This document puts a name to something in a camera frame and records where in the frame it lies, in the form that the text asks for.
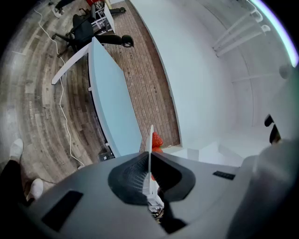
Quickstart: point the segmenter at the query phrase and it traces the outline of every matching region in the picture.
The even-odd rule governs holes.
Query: shoe
[[[37,178],[31,184],[31,188],[27,196],[27,201],[31,198],[37,200],[41,197],[42,194],[43,194],[43,181],[40,178]]]
[[[23,153],[24,142],[22,139],[17,139],[10,147],[9,159],[20,163],[21,155]]]
[[[51,6],[51,10],[52,12],[54,13],[54,15],[57,17],[57,18],[60,18],[61,17],[61,14],[59,13],[59,10],[57,8],[55,8],[54,5]]]

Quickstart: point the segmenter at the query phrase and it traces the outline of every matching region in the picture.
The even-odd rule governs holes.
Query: office chair
[[[67,50],[68,47],[72,47],[73,51],[76,53],[82,47],[86,46],[91,42],[92,38],[95,36],[100,43],[122,45],[123,47],[129,48],[134,46],[134,41],[129,35],[123,35],[122,37],[118,35],[97,35],[101,31],[105,30],[107,25],[103,28],[93,32],[92,24],[88,21],[89,16],[83,17],[75,14],[73,16],[73,28],[67,35],[60,35],[55,33],[52,36],[54,40],[56,36],[66,41],[66,49],[58,54],[61,57]]]

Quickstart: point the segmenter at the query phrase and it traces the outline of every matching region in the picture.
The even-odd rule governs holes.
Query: wire
[[[40,28],[45,32],[45,34],[47,34],[47,36],[50,38],[50,40],[53,41],[53,42],[55,42],[55,44],[56,44],[56,51],[57,51],[57,55],[58,55],[59,53],[58,53],[57,42],[54,41],[54,40],[49,36],[49,34],[45,31],[45,29],[43,29],[43,27],[41,26],[41,22],[42,22],[42,20],[43,20],[43,15],[42,15],[41,13],[39,13],[38,11],[36,11],[35,9],[34,9],[34,11],[35,11],[37,14],[40,14],[41,19],[40,19],[40,21],[38,22],[38,25],[39,25]],[[71,156],[72,156],[75,160],[77,160],[79,163],[81,163],[81,164],[83,165],[83,167],[84,167],[84,163],[81,162],[79,159],[77,159],[77,158],[76,158],[74,155],[72,155],[72,153],[71,153],[71,134],[70,134],[70,131],[69,131],[69,128],[68,128],[68,121],[67,121],[66,115],[65,115],[64,110],[62,109],[62,106],[61,106],[62,96],[64,95],[64,87],[63,87],[63,85],[62,85],[61,78],[60,78],[60,83],[61,83],[61,87],[62,87],[62,93],[61,93],[61,97],[60,97],[60,101],[59,101],[59,106],[60,106],[60,109],[61,109],[62,113],[64,114],[64,117],[65,117],[65,120],[66,120],[66,130],[67,130],[67,133],[69,133],[69,136],[70,136],[70,154],[71,154]]]

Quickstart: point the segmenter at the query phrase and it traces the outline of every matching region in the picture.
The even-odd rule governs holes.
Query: wood plank floor
[[[77,0],[64,8],[57,19],[48,1],[35,7],[43,14],[41,25],[50,36],[65,34],[72,28],[72,16],[87,8]],[[135,47],[105,45],[124,71],[129,94],[142,132],[141,151],[150,125],[164,140],[164,147],[179,144],[178,126],[166,77],[157,51],[137,12],[128,1],[113,7],[125,7],[127,12],[114,16],[116,33],[131,35]],[[28,13],[12,38],[1,59],[0,69],[0,171],[8,161],[11,143],[21,137],[24,152],[21,159],[23,182],[37,177],[57,183],[77,170],[80,165],[70,155],[66,121],[59,107],[61,84],[51,85],[51,79],[62,61],[56,57],[56,46],[38,26],[40,15]],[[57,39],[58,49],[65,43]],[[63,59],[67,61],[69,50]],[[62,78],[62,107],[72,136],[72,152],[85,165],[98,162],[98,155],[109,149],[101,132],[88,92],[87,56],[68,70]]]

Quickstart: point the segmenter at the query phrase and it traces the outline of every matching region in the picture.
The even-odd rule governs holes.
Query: light strip
[[[273,27],[276,29],[277,33],[279,34],[282,42],[285,45],[286,51],[289,55],[291,60],[292,66],[296,67],[299,61],[299,56],[296,51],[296,48],[291,41],[288,33],[286,32],[285,28],[278,20],[278,18],[274,15],[274,13],[261,1],[261,0],[250,0],[254,5],[256,5],[261,12],[269,19],[272,23]]]

